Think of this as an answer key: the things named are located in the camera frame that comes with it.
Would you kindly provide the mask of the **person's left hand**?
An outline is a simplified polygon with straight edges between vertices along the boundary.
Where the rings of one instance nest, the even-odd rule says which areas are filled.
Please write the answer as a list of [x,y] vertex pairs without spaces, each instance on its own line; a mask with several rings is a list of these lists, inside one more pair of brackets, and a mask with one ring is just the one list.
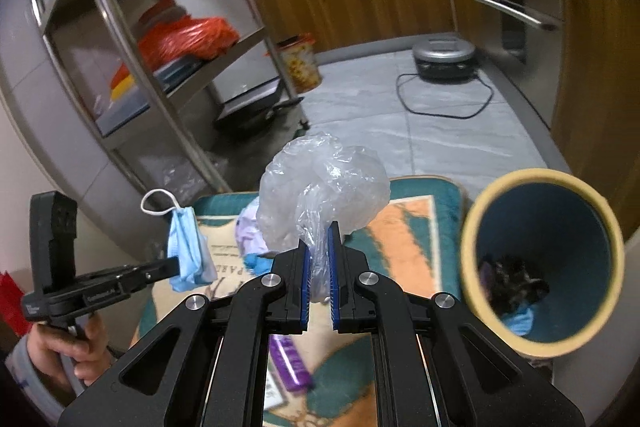
[[113,363],[107,349],[104,323],[95,313],[85,326],[86,339],[44,324],[32,326],[27,336],[27,353],[32,365],[46,385],[56,391],[71,392],[72,384],[66,376],[61,355],[75,361],[74,375],[85,385],[94,383]]

